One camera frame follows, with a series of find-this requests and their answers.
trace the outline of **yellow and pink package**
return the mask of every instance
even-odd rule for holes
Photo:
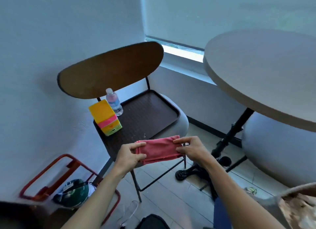
[[[112,135],[122,128],[115,112],[106,100],[91,105],[89,110],[95,122],[106,136]]]

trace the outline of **brown chair backrest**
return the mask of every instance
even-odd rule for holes
[[[142,42],[85,59],[62,70],[58,86],[66,94],[92,99],[135,83],[156,70],[163,48],[156,42]]]

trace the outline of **hand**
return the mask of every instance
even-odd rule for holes
[[[173,143],[189,143],[188,146],[177,147],[177,152],[187,155],[189,159],[197,162],[202,167],[205,167],[206,163],[216,162],[216,159],[206,149],[198,136],[182,137],[173,140]]]
[[[124,177],[126,173],[134,169],[138,161],[146,158],[146,154],[133,154],[131,152],[131,150],[144,145],[146,145],[146,142],[123,144],[118,151],[113,169]]]

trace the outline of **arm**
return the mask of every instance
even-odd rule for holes
[[[178,147],[177,151],[186,154],[207,170],[235,229],[285,229],[230,178],[197,136],[176,139],[173,143],[190,143],[189,146]]]
[[[136,155],[131,150],[144,145],[146,145],[145,142],[122,145],[112,170],[83,206],[63,225],[62,229],[100,228],[117,185],[139,160],[146,158],[146,154]]]

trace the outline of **bottle label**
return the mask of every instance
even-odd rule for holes
[[[112,108],[116,108],[119,106],[119,99],[116,99],[115,101],[109,102],[109,104]]]

